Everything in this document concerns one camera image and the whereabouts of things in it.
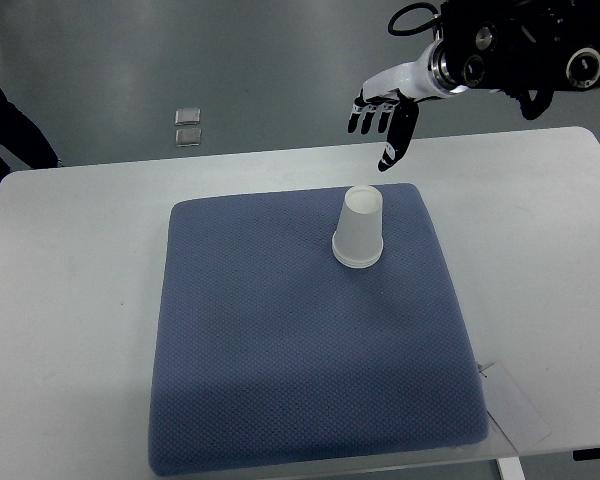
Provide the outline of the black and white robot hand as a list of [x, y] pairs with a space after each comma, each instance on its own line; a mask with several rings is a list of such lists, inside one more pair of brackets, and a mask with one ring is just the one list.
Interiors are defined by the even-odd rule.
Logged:
[[419, 105], [428, 100], [443, 99], [444, 87], [436, 61], [442, 43], [431, 43], [421, 56], [384, 70], [366, 80], [354, 98], [347, 131], [367, 134], [374, 121], [378, 132], [386, 136], [378, 170], [385, 172], [404, 158], [410, 146], [419, 117]]

